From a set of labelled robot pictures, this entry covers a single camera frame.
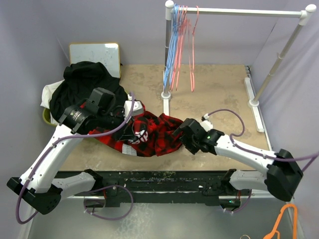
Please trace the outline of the red black plaid shirt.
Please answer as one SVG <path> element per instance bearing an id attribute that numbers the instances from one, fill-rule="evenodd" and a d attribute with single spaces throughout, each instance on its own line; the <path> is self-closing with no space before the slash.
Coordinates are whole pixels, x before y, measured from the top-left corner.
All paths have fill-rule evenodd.
<path id="1" fill-rule="evenodd" d="M 177 151 L 182 143 L 181 133 L 174 136 L 182 120 L 162 113 L 156 116 L 149 111 L 134 117 L 133 132 L 137 139 L 116 141 L 113 135 L 96 139 L 102 144 L 126 155 L 139 157 L 162 156 Z"/>

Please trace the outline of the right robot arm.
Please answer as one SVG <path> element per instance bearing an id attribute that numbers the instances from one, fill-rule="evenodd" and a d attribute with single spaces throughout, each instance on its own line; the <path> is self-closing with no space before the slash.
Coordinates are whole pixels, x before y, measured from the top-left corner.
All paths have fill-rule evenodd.
<path id="1" fill-rule="evenodd" d="M 251 171 L 228 171 L 226 180 L 221 184 L 227 195 L 244 189 L 261 190 L 289 202 L 304 175 L 289 151 L 268 151 L 232 140 L 229 135 L 214 129 L 209 120 L 198 122 L 187 118 L 173 135 L 192 154 L 202 151 L 224 156 L 252 168 Z"/>

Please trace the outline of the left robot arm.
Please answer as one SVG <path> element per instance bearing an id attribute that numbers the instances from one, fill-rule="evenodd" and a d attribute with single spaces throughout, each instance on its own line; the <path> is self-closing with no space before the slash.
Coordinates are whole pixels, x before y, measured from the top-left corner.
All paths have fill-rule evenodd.
<path id="1" fill-rule="evenodd" d="M 47 146 L 35 162 L 20 176 L 11 177 L 7 186 L 17 194 L 15 217 L 19 224 L 20 205 L 25 201 L 36 213 L 46 215 L 60 201 L 79 193 L 98 195 L 103 189 L 103 177 L 91 169 L 57 179 L 55 176 L 72 150 L 85 138 L 109 136 L 120 131 L 133 118 L 135 96 L 126 100 L 122 107 L 119 123 L 108 126 L 106 117 L 116 108 L 116 95 L 106 89 L 95 88 L 88 99 L 69 106 L 62 114 L 59 125 Z"/>

